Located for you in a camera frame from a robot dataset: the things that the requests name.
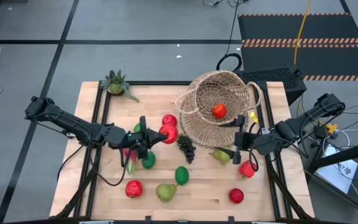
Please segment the plant pot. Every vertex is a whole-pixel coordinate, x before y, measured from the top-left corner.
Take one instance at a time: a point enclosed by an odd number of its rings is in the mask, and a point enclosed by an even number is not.
[[[119,93],[112,93],[110,92],[109,88],[107,88],[107,91],[113,96],[122,96],[124,94],[124,90],[121,90]]]

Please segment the potted plant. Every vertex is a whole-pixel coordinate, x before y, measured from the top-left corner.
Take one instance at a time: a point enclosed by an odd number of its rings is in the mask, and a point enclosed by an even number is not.
[[[102,86],[103,89],[107,89],[113,96],[121,96],[125,94],[129,99],[139,102],[138,98],[129,93],[129,83],[125,81],[125,75],[121,75],[121,70],[118,70],[117,73],[111,70],[110,74],[106,75],[106,80],[102,81]]]

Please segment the basket handle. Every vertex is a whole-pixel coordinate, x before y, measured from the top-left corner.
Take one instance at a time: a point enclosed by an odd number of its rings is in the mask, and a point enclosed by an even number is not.
[[[177,107],[177,109],[178,109],[179,112],[181,112],[181,113],[183,113],[183,114],[193,114],[193,113],[195,113],[195,112],[197,112],[197,111],[199,110],[198,107],[196,107],[196,109],[193,110],[193,111],[184,111],[184,110],[182,110],[182,109],[179,107],[179,105],[178,105],[178,101],[179,101],[181,98],[183,98],[183,97],[186,96],[186,95],[189,95],[190,93],[193,93],[193,92],[196,91],[197,89],[198,89],[198,86],[196,86],[196,88],[194,88],[194,89],[192,89],[192,90],[187,91],[186,93],[181,94],[181,95],[175,100],[175,106]]]
[[[258,97],[258,102],[256,102],[256,104],[253,105],[253,106],[249,106],[249,107],[247,108],[247,110],[252,110],[252,109],[256,108],[257,106],[259,106],[259,105],[260,105],[260,96],[262,96],[262,91],[260,90],[259,86],[258,86],[256,83],[254,83],[254,82],[248,82],[247,85],[246,85],[246,87],[248,87],[248,86],[250,86],[250,85],[252,85],[253,87],[255,87],[255,89],[258,91],[259,97]]]

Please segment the yellow clip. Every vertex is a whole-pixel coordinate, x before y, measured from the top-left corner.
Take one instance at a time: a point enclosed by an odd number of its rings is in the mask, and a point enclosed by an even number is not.
[[[336,130],[337,127],[338,127],[337,124],[334,124],[334,125],[332,125],[332,124],[326,124],[326,129],[328,130],[328,133],[329,133],[329,134],[334,134],[334,132],[335,132],[335,130]]]
[[[256,118],[255,112],[251,112],[251,118],[255,121],[255,123],[258,123],[258,118]]]

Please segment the red bell pepper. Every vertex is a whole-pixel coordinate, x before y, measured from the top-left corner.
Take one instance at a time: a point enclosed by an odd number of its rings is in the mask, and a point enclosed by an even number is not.
[[[240,165],[239,173],[243,175],[243,177],[251,178],[255,171],[252,169],[251,163],[249,161],[245,161]]]

